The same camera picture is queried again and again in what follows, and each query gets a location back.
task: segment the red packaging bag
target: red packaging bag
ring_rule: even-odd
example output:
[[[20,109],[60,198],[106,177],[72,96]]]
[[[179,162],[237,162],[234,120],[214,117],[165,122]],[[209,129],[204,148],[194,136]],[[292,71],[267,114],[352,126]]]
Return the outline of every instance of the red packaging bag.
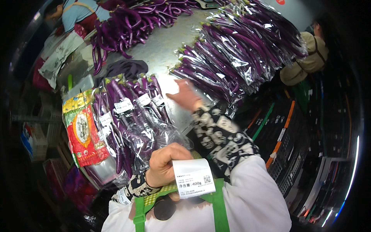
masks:
[[[70,150],[77,167],[98,164],[109,156],[100,140],[91,110],[92,89],[63,103]]]

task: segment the metal table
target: metal table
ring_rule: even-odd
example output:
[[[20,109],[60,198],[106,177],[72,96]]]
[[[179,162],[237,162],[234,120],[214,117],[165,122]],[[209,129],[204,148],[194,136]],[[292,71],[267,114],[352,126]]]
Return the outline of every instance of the metal table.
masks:
[[[191,114],[181,109],[175,102],[168,99],[165,93],[175,94],[178,92],[178,86],[173,81],[176,79],[169,74],[169,69],[173,68],[178,63],[178,53],[176,52],[182,44],[191,45],[198,35],[195,28],[204,22],[206,17],[213,10],[192,9],[193,15],[182,14],[175,21],[175,25],[170,28],[155,28],[153,33],[146,40],[146,44],[137,44],[127,52],[132,55],[134,60],[143,60],[148,65],[148,73],[156,73],[162,93],[164,94],[166,110],[172,120],[174,126],[183,133],[188,133],[191,130],[190,123],[192,121]],[[67,59],[64,67],[60,70],[57,81],[61,89],[67,89],[67,76],[72,74],[73,82],[78,81],[88,74],[93,74],[92,66],[88,66],[88,62],[83,60],[80,55],[80,50],[86,47],[83,43],[76,51]],[[117,52],[108,54],[106,64],[101,71],[94,77],[104,76],[108,64],[114,63],[120,59],[125,59]],[[205,99],[202,92],[196,90]]]

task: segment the barcode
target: barcode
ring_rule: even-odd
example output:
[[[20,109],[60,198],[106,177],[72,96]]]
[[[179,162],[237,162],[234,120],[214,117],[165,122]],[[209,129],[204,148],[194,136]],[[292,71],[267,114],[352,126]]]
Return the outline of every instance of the barcode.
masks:
[[[204,176],[204,181],[205,181],[205,184],[210,183],[211,182],[210,176]]]

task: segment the patterned sleeve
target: patterned sleeve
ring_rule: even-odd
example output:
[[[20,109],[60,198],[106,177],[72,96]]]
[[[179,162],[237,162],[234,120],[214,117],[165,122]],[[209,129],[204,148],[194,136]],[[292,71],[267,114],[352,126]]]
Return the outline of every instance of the patterned sleeve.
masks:
[[[124,203],[122,195],[125,195],[129,201],[134,202],[134,197],[147,196],[158,192],[160,189],[161,188],[152,188],[147,184],[144,172],[138,175],[133,175],[129,184],[118,190],[116,194],[112,196],[111,200],[118,203]]]
[[[229,118],[221,115],[221,110],[216,106],[201,106],[192,116],[194,131],[209,152],[207,158],[212,159],[226,177],[249,156],[260,157],[259,148],[253,140],[239,131]]]

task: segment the hand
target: hand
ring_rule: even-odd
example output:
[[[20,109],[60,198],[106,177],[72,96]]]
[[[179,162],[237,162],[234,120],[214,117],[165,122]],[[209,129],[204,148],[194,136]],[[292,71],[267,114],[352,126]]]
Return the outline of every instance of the hand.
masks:
[[[145,177],[152,188],[167,185],[175,180],[174,168],[171,160],[192,160],[191,153],[182,145],[172,143],[152,152],[150,168]]]
[[[185,110],[193,113],[202,105],[201,98],[192,89],[193,85],[188,79],[179,79],[175,80],[175,82],[179,86],[179,93],[166,94],[166,96],[174,100]]]

